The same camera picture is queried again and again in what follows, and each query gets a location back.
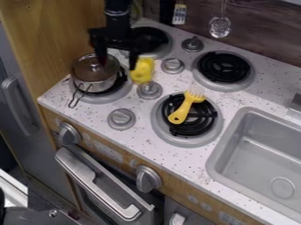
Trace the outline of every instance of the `silver sink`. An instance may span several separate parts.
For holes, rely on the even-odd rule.
[[[301,127],[246,107],[206,164],[216,181],[301,222]]]

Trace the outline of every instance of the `speckled countertop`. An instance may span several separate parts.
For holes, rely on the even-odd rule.
[[[188,53],[181,49],[180,44],[186,38],[191,38],[192,33],[187,33],[175,28],[167,27],[149,20],[142,20],[139,25],[150,25],[161,28],[172,35],[174,49],[167,57],[181,59],[187,66],[181,74],[168,75],[160,69],[160,60],[156,61],[154,81],[163,86],[163,96],[188,88],[193,76],[189,65],[202,53],[213,50],[226,50],[245,56],[255,67],[256,76],[253,84],[243,91],[222,93],[206,90],[206,96],[213,100],[220,108],[224,117],[224,130],[230,124],[238,109],[245,106],[260,108],[275,116],[293,120],[286,115],[287,107],[294,95],[300,92],[301,68],[278,62],[267,57],[250,53],[245,50],[231,47],[223,43],[199,37],[205,48],[200,53]],[[128,65],[126,59],[116,50],[111,50],[119,60]],[[187,181],[215,198],[237,208],[254,219],[266,224],[297,225],[292,219],[265,207],[255,200],[251,200],[225,185],[214,181],[205,169],[205,163],[213,151],[220,136],[211,144],[195,149],[174,147],[159,139],[151,128],[151,108],[157,100],[146,101],[136,95],[136,87],[124,98],[106,105],[91,105],[80,102],[75,109],[69,109],[71,99],[69,84],[66,79],[54,86],[51,90],[39,97],[39,103],[46,108],[61,114],[79,126],[98,134],[112,142],[116,142],[129,152],[156,164],[163,170]],[[136,124],[127,131],[119,132],[110,128],[106,123],[107,115],[117,108],[128,108],[136,114]]]

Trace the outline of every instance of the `oven door handle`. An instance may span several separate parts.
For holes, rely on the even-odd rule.
[[[96,173],[87,165],[82,163],[65,147],[59,149],[55,154],[55,160],[74,178],[79,185],[81,185],[89,194],[96,200],[101,202],[116,216],[124,221],[135,221],[140,215],[141,211],[135,205],[130,205],[127,208],[120,206],[108,194],[101,190],[93,183],[96,178]],[[98,169],[104,172],[105,168],[98,165]]]
[[[186,218],[178,213],[173,214],[171,220],[169,221],[169,225],[184,225]]]
[[[26,105],[22,94],[18,93],[18,79],[14,76],[7,77],[2,83],[1,88],[7,105],[10,107],[11,113],[26,136],[32,135],[38,127],[33,123],[33,116]],[[27,112],[29,118],[25,117],[23,112]]]

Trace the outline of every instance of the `yellow utensil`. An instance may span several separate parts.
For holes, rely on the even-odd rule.
[[[140,58],[135,70],[130,71],[130,77],[136,84],[149,83],[155,69],[155,62],[151,58]]]
[[[173,124],[181,124],[185,121],[188,116],[189,110],[193,103],[201,103],[206,100],[203,95],[203,88],[193,83],[188,91],[184,92],[185,100],[178,110],[168,116],[168,120]]]

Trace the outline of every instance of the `black coil burner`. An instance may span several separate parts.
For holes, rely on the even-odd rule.
[[[110,87],[109,89],[107,89],[105,91],[93,92],[93,93],[88,92],[85,94],[90,95],[90,96],[100,96],[100,97],[103,95],[107,95],[107,94],[113,94],[113,93],[117,92],[119,89],[121,89],[127,81],[128,81],[128,75],[127,75],[125,69],[123,67],[121,67],[117,74],[116,81],[112,87]]]
[[[239,56],[209,52],[198,62],[199,71],[212,82],[236,83],[250,74],[250,65]]]
[[[168,116],[181,106],[184,98],[183,94],[171,95],[162,105],[163,119],[169,126],[171,134],[174,136],[196,136],[209,131],[217,118],[217,111],[207,100],[202,103],[193,103],[182,124],[175,125],[168,120]]]
[[[148,26],[133,28],[131,38],[141,53],[149,53],[169,41],[166,33]]]

